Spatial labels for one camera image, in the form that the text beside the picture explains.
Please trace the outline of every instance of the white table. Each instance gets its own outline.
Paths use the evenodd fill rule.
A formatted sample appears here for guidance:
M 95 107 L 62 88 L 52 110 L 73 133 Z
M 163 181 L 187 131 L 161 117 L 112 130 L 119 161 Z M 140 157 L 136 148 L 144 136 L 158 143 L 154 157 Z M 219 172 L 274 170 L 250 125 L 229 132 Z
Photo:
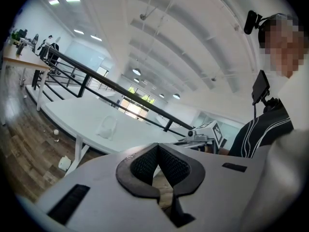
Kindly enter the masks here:
M 81 97 L 49 102 L 43 109 L 55 123 L 76 135 L 75 160 L 66 174 L 78 166 L 89 145 L 110 154 L 149 143 L 177 142 L 172 134 L 157 126 L 138 121 L 96 98 Z M 112 140 L 96 135 L 98 127 L 107 115 L 117 119 Z
M 3 101 L 3 90 L 4 90 L 4 78 L 5 70 L 8 64 L 14 65 L 16 67 L 24 68 L 22 76 L 20 78 L 20 85 L 23 84 L 23 78 L 26 68 L 43 71 L 44 74 L 41 80 L 41 86 L 37 101 L 37 110 L 41 107 L 41 98 L 43 93 L 43 86 L 47 77 L 47 73 L 50 67 L 45 64 L 38 56 L 36 56 L 30 49 L 24 48 L 21 55 L 16 54 L 17 48 L 15 45 L 6 44 L 3 49 L 3 64 L 0 76 L 0 117 L 2 125 L 5 125 L 5 115 L 4 115 L 4 101 Z

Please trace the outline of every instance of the table leg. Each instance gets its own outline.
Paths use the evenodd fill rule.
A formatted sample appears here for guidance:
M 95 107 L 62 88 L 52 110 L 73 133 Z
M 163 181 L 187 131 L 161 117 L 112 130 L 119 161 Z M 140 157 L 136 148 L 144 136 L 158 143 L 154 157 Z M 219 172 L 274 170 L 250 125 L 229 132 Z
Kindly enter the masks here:
M 26 68 L 23 69 L 23 73 L 21 74 L 20 83 L 19 83 L 20 86 L 24 84 L 25 71 L 26 71 Z
M 41 102 L 42 102 L 41 99 L 42 99 L 43 88 L 44 88 L 44 84 L 45 84 L 47 74 L 48 74 L 48 71 L 44 71 L 44 74 L 42 76 L 42 80 L 41 80 L 41 83 L 40 83 L 40 90 L 39 90 L 39 95 L 38 95 L 38 100 L 37 100 L 37 111 L 39 111 L 40 108 L 41 108 Z
M 81 136 L 77 135 L 75 143 L 75 160 L 67 170 L 65 176 L 67 176 L 69 173 L 71 173 L 73 170 L 77 168 L 78 164 L 81 162 L 88 149 L 89 149 L 88 145 L 85 145 L 83 147 L 83 139 Z
M 37 74 L 40 73 L 39 70 L 36 70 L 34 72 L 34 75 L 33 75 L 33 79 L 32 79 L 32 84 L 31 84 L 31 87 L 33 87 L 33 89 L 35 90 L 35 87 L 36 87 L 36 82 L 38 81 L 38 78 L 37 78 Z
M 4 79 L 5 79 L 5 70 L 6 70 L 7 61 L 3 61 L 2 69 L 1 69 L 1 76 L 0 76 L 0 118 L 1 124 L 5 125 L 5 115 L 4 115 Z

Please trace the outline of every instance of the wooden desk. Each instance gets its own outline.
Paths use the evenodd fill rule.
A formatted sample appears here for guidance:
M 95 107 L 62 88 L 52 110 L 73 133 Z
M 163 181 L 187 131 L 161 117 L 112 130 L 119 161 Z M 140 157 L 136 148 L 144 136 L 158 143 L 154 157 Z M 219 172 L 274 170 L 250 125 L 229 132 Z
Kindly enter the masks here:
M 16 55 L 17 48 L 15 45 L 6 44 L 3 48 L 3 64 L 0 76 L 0 117 L 2 125 L 5 125 L 5 116 L 4 116 L 4 101 L 3 101 L 3 86 L 5 78 L 5 69 L 8 64 L 14 65 L 16 67 L 24 68 L 22 76 L 20 78 L 20 85 L 23 84 L 23 77 L 26 68 L 43 71 L 43 77 L 40 85 L 40 91 L 37 102 L 37 110 L 40 110 L 41 107 L 41 97 L 43 93 L 44 83 L 47 77 L 47 73 L 50 70 L 50 67 L 45 64 L 38 56 L 36 56 L 29 48 L 24 48 L 21 55 Z
M 31 42 L 27 41 L 27 40 L 24 39 L 24 38 L 20 38 L 20 42 L 21 42 L 21 43 L 27 44 L 27 45 L 28 45 L 29 47 L 31 47 L 31 48 L 34 47 L 34 45 L 33 45 Z

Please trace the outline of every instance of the trash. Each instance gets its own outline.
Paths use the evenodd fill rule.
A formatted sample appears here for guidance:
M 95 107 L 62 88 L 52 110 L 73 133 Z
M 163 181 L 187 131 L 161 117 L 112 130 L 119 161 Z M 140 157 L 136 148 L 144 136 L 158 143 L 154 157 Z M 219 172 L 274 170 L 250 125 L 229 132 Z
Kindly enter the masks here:
M 67 156 L 65 156 L 60 159 L 58 168 L 62 169 L 63 171 L 66 171 L 70 167 L 70 165 L 71 165 L 71 160 Z
M 53 131 L 53 139 L 55 142 L 59 142 L 59 131 L 57 129 Z
M 117 119 L 111 115 L 108 115 L 103 119 L 102 123 L 97 129 L 96 135 L 99 135 L 102 138 L 107 138 L 112 141 L 116 125 L 117 125 Z

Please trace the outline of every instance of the white ceiling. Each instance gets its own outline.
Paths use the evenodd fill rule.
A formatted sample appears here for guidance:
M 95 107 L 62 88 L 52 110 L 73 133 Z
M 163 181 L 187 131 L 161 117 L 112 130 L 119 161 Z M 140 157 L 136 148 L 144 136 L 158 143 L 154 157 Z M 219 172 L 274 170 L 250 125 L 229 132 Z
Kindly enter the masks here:
M 270 73 L 256 32 L 247 36 L 242 31 L 247 12 L 268 16 L 289 11 L 282 0 L 59 1 L 62 6 L 53 12 L 70 31 L 84 31 L 87 40 L 90 34 L 100 37 L 122 74 L 133 80 L 132 69 L 139 68 L 140 80 L 159 87 L 152 90 L 155 95 L 211 92 L 236 102 L 251 99 L 260 69 Z M 145 21 L 140 19 L 153 9 Z M 276 95 L 285 80 L 269 77 Z

